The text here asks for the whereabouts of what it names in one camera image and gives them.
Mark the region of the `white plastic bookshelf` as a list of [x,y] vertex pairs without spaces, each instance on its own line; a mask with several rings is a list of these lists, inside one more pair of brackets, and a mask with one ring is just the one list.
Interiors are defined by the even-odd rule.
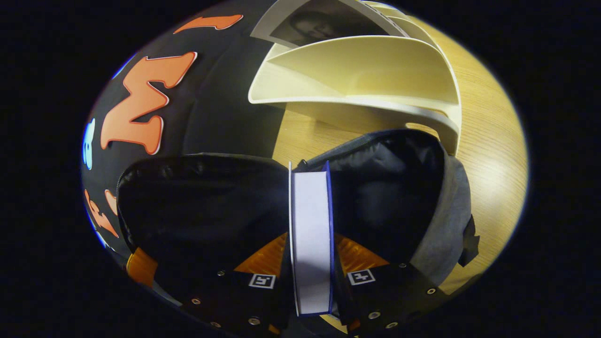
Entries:
[[353,36],[289,48],[272,42],[247,98],[356,133],[419,124],[459,151],[462,101],[440,45],[401,11],[363,1],[408,37]]

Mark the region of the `grey schoolbag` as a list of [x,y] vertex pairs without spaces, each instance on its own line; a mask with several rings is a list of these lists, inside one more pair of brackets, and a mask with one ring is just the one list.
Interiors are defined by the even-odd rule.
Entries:
[[[429,133],[363,135],[296,172],[329,164],[333,229],[387,261],[413,265],[436,286],[478,255],[463,165]],[[189,291],[203,273],[240,265],[288,230],[288,169],[241,154],[197,153],[133,163],[116,197],[123,234]]]

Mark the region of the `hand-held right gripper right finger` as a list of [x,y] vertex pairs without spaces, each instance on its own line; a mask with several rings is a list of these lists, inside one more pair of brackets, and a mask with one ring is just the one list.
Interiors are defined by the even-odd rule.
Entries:
[[348,336],[392,336],[450,299],[410,263],[387,261],[342,235],[333,243],[333,299]]

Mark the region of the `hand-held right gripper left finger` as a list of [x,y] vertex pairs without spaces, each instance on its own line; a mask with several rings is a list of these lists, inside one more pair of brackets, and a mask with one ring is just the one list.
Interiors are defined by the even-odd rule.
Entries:
[[232,336],[281,336],[292,306],[288,233],[197,282],[182,300],[183,312]]

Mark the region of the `white portrait cover book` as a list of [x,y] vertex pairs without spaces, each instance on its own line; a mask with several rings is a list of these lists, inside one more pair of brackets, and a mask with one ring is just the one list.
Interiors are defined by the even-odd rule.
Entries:
[[360,0],[277,0],[262,15],[251,36],[297,48],[342,37],[408,34]]

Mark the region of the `blue cover book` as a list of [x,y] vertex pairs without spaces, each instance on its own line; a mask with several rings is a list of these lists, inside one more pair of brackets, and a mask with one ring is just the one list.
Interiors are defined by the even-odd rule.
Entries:
[[329,314],[335,279],[329,162],[318,171],[288,172],[288,217],[296,314]]

